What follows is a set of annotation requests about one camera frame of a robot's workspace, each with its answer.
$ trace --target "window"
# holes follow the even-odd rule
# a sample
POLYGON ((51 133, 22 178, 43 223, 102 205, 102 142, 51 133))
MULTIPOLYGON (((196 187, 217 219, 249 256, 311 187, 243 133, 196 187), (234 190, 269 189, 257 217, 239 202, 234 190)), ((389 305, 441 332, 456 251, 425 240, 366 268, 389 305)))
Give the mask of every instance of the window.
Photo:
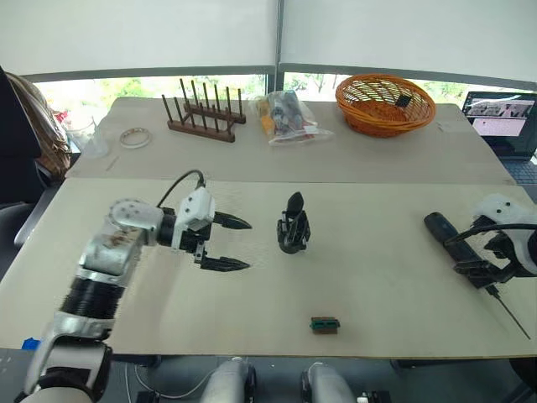
MULTIPOLYGON (((350 76, 339 74, 285 73, 284 89, 295 90, 302 101, 335 101, 336 88, 350 76)), ((410 80, 423 88, 437 103, 462 107, 469 91, 531 92, 498 86, 479 86, 460 82, 410 80)))
POLYGON ((229 86, 231 99, 237 98, 238 88, 241 89, 242 99, 252 99, 265 93, 266 75, 106 78, 40 82, 36 86, 54 110, 64 112, 84 108, 99 123, 118 97, 160 97, 161 94, 182 97, 180 78, 185 83, 189 97, 192 96, 192 80, 201 99, 204 98, 204 82, 209 98, 214 98, 215 84, 221 99, 226 96, 226 86, 229 86))

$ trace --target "white table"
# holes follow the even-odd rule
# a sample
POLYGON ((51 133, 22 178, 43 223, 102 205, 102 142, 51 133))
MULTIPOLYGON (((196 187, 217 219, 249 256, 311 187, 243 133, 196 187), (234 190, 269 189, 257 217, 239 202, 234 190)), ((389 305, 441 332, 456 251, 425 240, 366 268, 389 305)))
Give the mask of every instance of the white table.
POLYGON ((229 144, 168 130, 160 99, 118 98, 99 126, 109 155, 82 156, 68 176, 172 179, 199 168, 216 181, 515 184, 456 105, 438 105, 435 121, 393 139, 353 132, 334 102, 307 105, 336 137, 275 148, 247 102, 247 123, 234 126, 237 141, 229 144), (438 123, 451 129, 442 131, 438 123), (119 136, 134 127, 150 130, 153 140, 141 149, 124 149, 119 136))
MULTIPOLYGON (((168 206, 190 191, 193 182, 186 183, 168 206)), ((0 348, 39 338, 112 202, 133 196, 154 203, 169 184, 69 179, 0 283, 0 348)), ((440 211, 467 228, 471 209, 490 193, 533 206, 523 189, 225 181, 210 181, 208 189, 218 210, 253 225, 248 231, 215 226, 209 255, 252 267, 215 273, 200 270, 189 255, 147 248, 121 301, 109 340, 115 352, 423 359, 537 354, 537 279, 499 286, 528 340, 497 301, 451 269, 422 221, 440 211), (305 253, 287 255, 276 242, 276 220, 297 190, 312 235, 305 253), (314 316, 337 317, 339 334, 312 334, 314 316)))

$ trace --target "plastic bag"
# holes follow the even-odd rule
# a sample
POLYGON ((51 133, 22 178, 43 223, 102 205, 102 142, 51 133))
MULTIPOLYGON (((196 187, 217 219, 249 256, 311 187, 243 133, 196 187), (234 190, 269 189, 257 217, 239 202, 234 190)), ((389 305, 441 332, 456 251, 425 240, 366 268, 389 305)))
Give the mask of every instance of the plastic bag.
POLYGON ((334 135, 318 127, 315 116, 294 91, 271 92, 253 105, 270 145, 307 143, 334 135))

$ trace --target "small green object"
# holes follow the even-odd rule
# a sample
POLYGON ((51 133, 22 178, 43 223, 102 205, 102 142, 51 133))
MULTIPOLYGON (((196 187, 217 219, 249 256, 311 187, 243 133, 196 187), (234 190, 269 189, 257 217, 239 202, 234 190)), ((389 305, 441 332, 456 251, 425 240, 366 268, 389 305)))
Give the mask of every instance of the small green object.
POLYGON ((337 333, 340 323, 335 317, 312 317, 311 330, 313 333, 333 334, 337 333))

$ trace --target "black cable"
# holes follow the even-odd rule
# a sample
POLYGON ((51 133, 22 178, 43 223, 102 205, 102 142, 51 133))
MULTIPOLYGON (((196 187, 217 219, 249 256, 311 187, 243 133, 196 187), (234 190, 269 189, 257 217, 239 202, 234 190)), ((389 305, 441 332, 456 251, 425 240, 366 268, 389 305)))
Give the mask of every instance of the black cable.
POLYGON ((188 172, 185 172, 183 175, 181 175, 179 178, 177 178, 177 180, 174 182, 174 184, 169 187, 169 189, 165 192, 164 196, 162 196, 162 199, 160 199, 160 201, 157 203, 157 207, 162 206, 162 203, 164 203, 164 200, 166 200, 166 197, 169 196, 169 194, 172 192, 172 190, 175 189, 175 187, 177 186, 177 184, 179 184, 179 182, 184 180, 184 178, 186 178, 188 175, 192 175, 192 174, 197 174, 199 176, 199 178, 200 178, 200 179, 198 179, 196 189, 198 187, 200 187, 200 186, 205 187, 205 178, 203 177, 203 173, 200 170, 189 170, 188 172))
POLYGON ((487 233, 489 231, 500 231, 503 229, 529 229, 537 230, 537 224, 494 224, 486 225, 483 227, 470 228, 467 231, 459 233, 453 238, 449 238, 444 242, 444 245, 450 245, 455 242, 462 241, 463 239, 470 238, 478 233, 487 233))

